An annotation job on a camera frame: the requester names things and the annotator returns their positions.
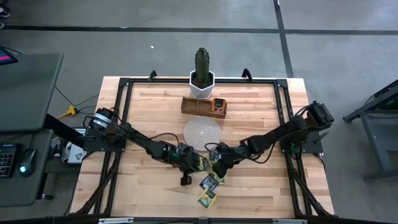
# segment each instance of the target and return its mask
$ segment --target white hexagonal pot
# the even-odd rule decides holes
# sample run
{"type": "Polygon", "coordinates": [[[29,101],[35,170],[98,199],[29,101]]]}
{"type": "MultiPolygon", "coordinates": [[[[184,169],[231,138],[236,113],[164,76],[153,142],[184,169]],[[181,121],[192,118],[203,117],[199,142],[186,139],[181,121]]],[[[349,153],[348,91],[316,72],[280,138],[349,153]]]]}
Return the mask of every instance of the white hexagonal pot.
{"type": "Polygon", "coordinates": [[[191,89],[191,94],[196,99],[207,99],[207,98],[209,98],[210,95],[211,95],[211,92],[213,92],[216,75],[214,74],[214,72],[209,71],[209,73],[211,73],[211,76],[213,77],[213,84],[211,86],[209,86],[209,87],[201,89],[201,88],[196,87],[194,84],[192,84],[192,75],[193,75],[193,73],[195,73],[195,71],[190,72],[190,76],[189,76],[189,87],[191,89]]]}

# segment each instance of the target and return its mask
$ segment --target butcher block tabletop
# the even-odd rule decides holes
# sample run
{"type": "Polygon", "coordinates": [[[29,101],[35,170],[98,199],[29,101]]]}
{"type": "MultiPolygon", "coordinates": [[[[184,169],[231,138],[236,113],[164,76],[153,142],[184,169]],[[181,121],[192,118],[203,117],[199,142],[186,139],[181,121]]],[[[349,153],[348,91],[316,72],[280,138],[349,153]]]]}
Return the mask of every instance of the butcher block tabletop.
{"type": "MultiPolygon", "coordinates": [[[[120,77],[104,77],[97,108],[112,108],[120,77]]],[[[288,78],[294,113],[308,104],[304,80],[288,78]]],[[[122,97],[124,105],[126,90],[122,97]]],[[[285,108],[283,91],[280,91],[285,108]]],[[[192,97],[188,83],[135,83],[132,88],[127,122],[151,137],[160,133],[175,133],[183,141],[185,124],[196,115],[181,114],[182,97],[192,97]]],[[[265,134],[279,126],[274,87],[270,84],[217,83],[212,98],[228,102],[225,119],[214,118],[221,127],[221,141],[237,146],[239,140],[255,134],[265,134]]],[[[173,136],[156,140],[176,144],[173,136]]],[[[260,160],[267,157],[266,151],[260,160]]],[[[81,166],[71,212],[77,211],[89,199],[100,180],[103,152],[94,152],[81,166]]],[[[333,213],[328,183],[322,163],[312,154],[303,154],[307,185],[314,196],[333,213]]],[[[199,183],[206,172],[191,174],[192,184],[180,186],[182,173],[170,165],[150,158],[139,146],[129,142],[122,153],[111,215],[113,217],[217,217],[217,218],[292,218],[292,198],[286,162],[275,145],[271,159],[265,164],[244,160],[228,170],[225,184],[214,192],[218,198],[206,209],[198,198],[203,189],[199,183]]],[[[101,211],[108,198],[104,191],[101,211]]],[[[300,188],[298,197],[303,212],[300,188]]]]}

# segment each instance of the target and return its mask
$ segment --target cactus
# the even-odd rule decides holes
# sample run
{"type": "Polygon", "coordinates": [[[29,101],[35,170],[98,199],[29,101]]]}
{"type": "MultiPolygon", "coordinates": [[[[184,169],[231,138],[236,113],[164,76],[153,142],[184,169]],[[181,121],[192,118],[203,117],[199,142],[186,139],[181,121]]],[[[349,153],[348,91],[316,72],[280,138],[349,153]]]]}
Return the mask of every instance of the cactus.
{"type": "Polygon", "coordinates": [[[195,54],[195,80],[197,87],[206,88],[212,84],[212,79],[209,76],[210,57],[207,50],[203,47],[199,48],[195,54]]]}

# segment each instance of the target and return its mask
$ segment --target concrete floor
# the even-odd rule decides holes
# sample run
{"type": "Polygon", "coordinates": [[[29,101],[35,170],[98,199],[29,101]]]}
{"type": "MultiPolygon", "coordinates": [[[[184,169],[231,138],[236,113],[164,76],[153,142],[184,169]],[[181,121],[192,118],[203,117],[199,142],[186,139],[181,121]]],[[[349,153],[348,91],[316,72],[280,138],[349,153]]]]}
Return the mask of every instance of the concrete floor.
{"type": "MultiPolygon", "coordinates": [[[[395,0],[279,0],[286,29],[398,30],[395,0]]],[[[12,0],[6,24],[277,29],[271,0],[12,0]]],[[[183,32],[64,32],[0,30],[0,45],[25,54],[64,54],[57,86],[74,103],[97,94],[105,75],[188,75],[197,48],[210,53],[219,76],[286,77],[279,34],[183,32]]],[[[323,102],[336,121],[323,140],[335,213],[345,218],[398,222],[398,179],[364,183],[377,160],[360,121],[344,115],[398,78],[396,35],[287,35],[294,77],[304,78],[311,100],[323,102]]],[[[92,99],[86,105],[95,105],[92,99]]],[[[50,113],[68,103],[53,95],[50,113]]],[[[83,116],[66,118],[80,126],[83,116]]],[[[52,202],[0,209],[0,220],[63,215],[77,176],[47,183],[52,202]]]]}

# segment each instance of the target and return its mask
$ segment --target wooden tray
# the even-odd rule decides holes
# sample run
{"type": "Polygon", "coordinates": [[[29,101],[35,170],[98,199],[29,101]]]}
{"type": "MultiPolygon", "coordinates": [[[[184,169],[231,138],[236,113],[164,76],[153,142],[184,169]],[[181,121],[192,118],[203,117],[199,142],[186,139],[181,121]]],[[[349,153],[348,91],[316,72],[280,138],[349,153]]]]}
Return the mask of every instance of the wooden tray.
{"type": "Polygon", "coordinates": [[[225,110],[223,114],[211,112],[211,104],[211,100],[198,100],[183,96],[181,102],[181,113],[225,118],[227,103],[225,102],[225,110]]]}

